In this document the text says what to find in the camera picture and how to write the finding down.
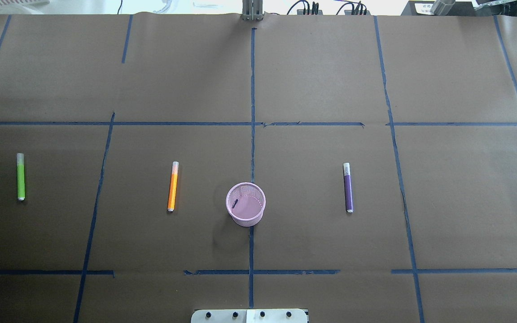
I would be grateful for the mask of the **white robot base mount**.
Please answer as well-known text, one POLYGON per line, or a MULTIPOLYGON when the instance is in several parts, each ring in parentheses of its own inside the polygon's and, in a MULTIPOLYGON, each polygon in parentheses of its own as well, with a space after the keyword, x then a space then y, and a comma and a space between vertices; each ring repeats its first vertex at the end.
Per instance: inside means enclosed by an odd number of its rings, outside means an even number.
POLYGON ((196 310, 192 323, 309 323, 308 310, 289 309, 208 309, 196 310))

